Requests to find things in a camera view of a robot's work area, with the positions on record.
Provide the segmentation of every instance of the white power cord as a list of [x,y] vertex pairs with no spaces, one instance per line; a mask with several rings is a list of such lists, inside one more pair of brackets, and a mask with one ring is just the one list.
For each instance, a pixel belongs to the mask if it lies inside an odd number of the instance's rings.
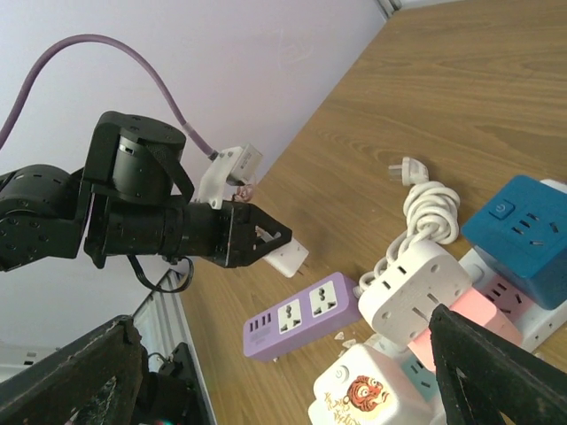
[[446,245],[459,236],[457,209],[461,199],[454,190],[440,182],[429,182],[427,167],[413,158],[405,157],[401,166],[390,166],[389,172],[404,186],[414,184],[403,205],[408,229],[390,244],[374,269],[362,275],[354,289],[358,298],[413,243],[428,239]]

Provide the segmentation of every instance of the wooden tabletop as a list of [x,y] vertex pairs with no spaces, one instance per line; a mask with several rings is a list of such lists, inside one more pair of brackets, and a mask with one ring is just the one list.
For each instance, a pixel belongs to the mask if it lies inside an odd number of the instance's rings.
[[[285,279],[266,262],[199,262],[185,312],[220,424],[307,423],[327,336],[276,363],[243,354],[246,319],[328,274],[372,269],[405,229],[388,165],[421,159],[461,196],[464,223],[510,178],[567,181],[567,2],[476,0],[399,12],[262,180],[254,203],[309,250]],[[447,249],[460,258],[461,237]],[[362,342],[360,321],[344,329]],[[567,370],[567,330],[540,348]]]

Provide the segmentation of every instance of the purple power strip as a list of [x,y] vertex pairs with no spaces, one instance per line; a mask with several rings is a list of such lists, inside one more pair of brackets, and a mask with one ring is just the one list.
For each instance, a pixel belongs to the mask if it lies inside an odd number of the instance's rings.
[[358,321],[355,286],[334,273],[252,317],[244,325],[245,356],[270,361]]

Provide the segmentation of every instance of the blue adapter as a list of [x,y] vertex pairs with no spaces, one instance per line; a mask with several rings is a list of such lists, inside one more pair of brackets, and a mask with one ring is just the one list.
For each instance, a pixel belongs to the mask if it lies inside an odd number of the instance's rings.
[[514,177],[462,227],[475,251],[540,307],[567,299],[567,194]]

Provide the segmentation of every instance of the robotic arm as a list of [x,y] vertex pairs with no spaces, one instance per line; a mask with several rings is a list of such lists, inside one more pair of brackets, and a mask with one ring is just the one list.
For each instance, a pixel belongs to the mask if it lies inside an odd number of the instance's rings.
[[[255,205],[190,202],[184,146],[183,133],[168,124],[106,112],[81,170],[35,165],[0,176],[0,271],[75,258],[87,227],[84,250],[95,266],[126,255],[146,286],[137,255],[242,267],[290,242],[291,231]],[[174,184],[180,196],[171,194]]]

